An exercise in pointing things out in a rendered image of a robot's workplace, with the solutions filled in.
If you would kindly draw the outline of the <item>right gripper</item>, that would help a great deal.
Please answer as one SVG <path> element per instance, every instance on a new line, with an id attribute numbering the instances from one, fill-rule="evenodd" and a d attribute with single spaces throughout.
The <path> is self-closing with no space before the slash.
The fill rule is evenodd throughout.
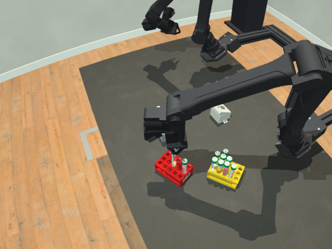
<path id="1" fill-rule="evenodd" d="M 179 32 L 176 32 L 176 30 L 178 30 Z M 174 23 L 173 27 L 168 26 L 168 23 L 167 23 L 165 29 L 161 30 L 160 32 L 165 33 L 165 34 L 172 34 L 172 35 L 176 35 L 176 34 L 181 33 L 181 31 L 179 29 L 179 26 L 178 26 L 178 23 L 176 23 L 176 22 Z"/>

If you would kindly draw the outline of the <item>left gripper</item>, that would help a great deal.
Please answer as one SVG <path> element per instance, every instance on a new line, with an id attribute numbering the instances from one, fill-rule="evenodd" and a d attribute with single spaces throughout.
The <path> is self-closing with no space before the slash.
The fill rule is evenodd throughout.
<path id="1" fill-rule="evenodd" d="M 174 155 L 178 155 L 182 150 L 188 148 L 186 132 L 184 133 L 185 127 L 180 131 L 173 131 L 169 127 L 168 129 L 172 132 L 177 132 L 177 143 L 167 144 L 167 149 L 170 150 Z M 179 148 L 179 150 L 176 152 L 174 150 L 175 148 Z"/>

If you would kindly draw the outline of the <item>grey tube rack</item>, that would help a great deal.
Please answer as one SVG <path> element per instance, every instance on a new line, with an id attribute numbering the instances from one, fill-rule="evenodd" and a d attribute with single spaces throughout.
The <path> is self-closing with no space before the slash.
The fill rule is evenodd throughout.
<path id="1" fill-rule="evenodd" d="M 164 133 L 162 134 L 162 137 L 160 137 L 160 139 L 161 139 L 162 142 L 166 142 L 165 134 Z"/>

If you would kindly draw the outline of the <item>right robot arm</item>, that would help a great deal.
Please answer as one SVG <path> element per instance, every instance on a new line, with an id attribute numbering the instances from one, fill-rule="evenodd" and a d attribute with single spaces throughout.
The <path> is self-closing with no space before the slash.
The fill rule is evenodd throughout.
<path id="1" fill-rule="evenodd" d="M 145 15 L 146 19 L 142 22 L 145 31 L 155 30 L 156 28 L 163 30 L 167 23 L 170 27 L 174 26 L 174 21 L 170 20 L 170 18 L 175 14 L 175 11 L 173 8 L 167 7 L 172 1 L 173 0 L 157 0 L 151 5 Z M 225 48 L 218 42 L 212 32 L 210 32 L 209 19 L 212 2 L 213 0 L 200 0 L 198 19 L 191 39 L 196 44 L 203 44 L 201 47 L 202 50 L 212 58 L 215 58 L 221 54 Z M 162 12 L 162 18 L 160 18 Z"/>

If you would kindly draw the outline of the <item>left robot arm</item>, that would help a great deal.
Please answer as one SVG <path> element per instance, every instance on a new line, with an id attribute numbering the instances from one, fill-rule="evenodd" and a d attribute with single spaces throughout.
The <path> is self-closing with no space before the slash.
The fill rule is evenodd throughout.
<path id="1" fill-rule="evenodd" d="M 306 39 L 284 46 L 283 50 L 283 55 L 269 63 L 199 88 L 176 91 L 167 96 L 166 105 L 144 108 L 145 140 L 151 143 L 165 133 L 167 144 L 177 143 L 177 132 L 168 127 L 180 131 L 186 120 L 209 108 L 292 85 L 296 93 L 302 93 L 293 109 L 278 115 L 277 128 L 279 141 L 297 156 L 310 146 L 303 134 L 306 121 L 332 90 L 332 50 Z"/>

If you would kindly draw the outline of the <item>yellow tube rack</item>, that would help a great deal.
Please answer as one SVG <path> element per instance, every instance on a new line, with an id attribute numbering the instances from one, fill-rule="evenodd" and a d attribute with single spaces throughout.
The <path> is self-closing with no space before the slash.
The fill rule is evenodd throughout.
<path id="1" fill-rule="evenodd" d="M 233 164 L 233 163 L 235 163 L 235 162 L 231 162 L 230 165 Z M 236 189 L 237 184 L 238 184 L 238 182 L 240 180 L 240 177 L 242 175 L 242 172 L 244 170 L 244 166 L 242 166 L 240 164 L 237 164 L 237 163 L 235 163 L 235 164 L 237 165 L 237 169 L 234 171 L 234 174 L 233 174 L 232 178 L 228 177 L 229 172 L 231 170 L 231 168 L 230 168 L 231 166 L 229 167 L 229 170 L 228 170 L 226 176 L 223 176 L 224 166 L 221 169 L 221 172 L 219 174 L 216 172 L 217 166 L 215 167 L 215 171 L 211 171 L 211 167 L 210 167 L 208 172 L 207 172 L 207 178 L 212 179 L 212 180 L 214 180 L 218 183 L 221 183 L 223 185 L 226 185 L 228 187 L 231 187 L 233 189 Z M 238 168 L 241 168 L 242 170 L 238 170 Z"/>

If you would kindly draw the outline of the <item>red tube rack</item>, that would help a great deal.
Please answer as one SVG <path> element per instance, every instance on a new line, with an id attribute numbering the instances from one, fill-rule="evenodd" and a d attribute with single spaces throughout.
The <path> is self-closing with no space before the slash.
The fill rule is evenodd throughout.
<path id="1" fill-rule="evenodd" d="M 169 156 L 170 154 L 170 156 Z M 180 162 L 178 162 L 179 160 Z M 164 177 L 175 183 L 177 186 L 181 185 L 186 181 L 188 177 L 193 173 L 193 166 L 187 163 L 187 171 L 185 174 L 182 173 L 182 158 L 176 156 L 176 166 L 172 167 L 172 154 L 168 150 L 156 163 L 155 170 L 162 174 Z M 190 167 L 190 169 L 188 168 Z M 174 175 L 175 174 L 175 175 Z"/>

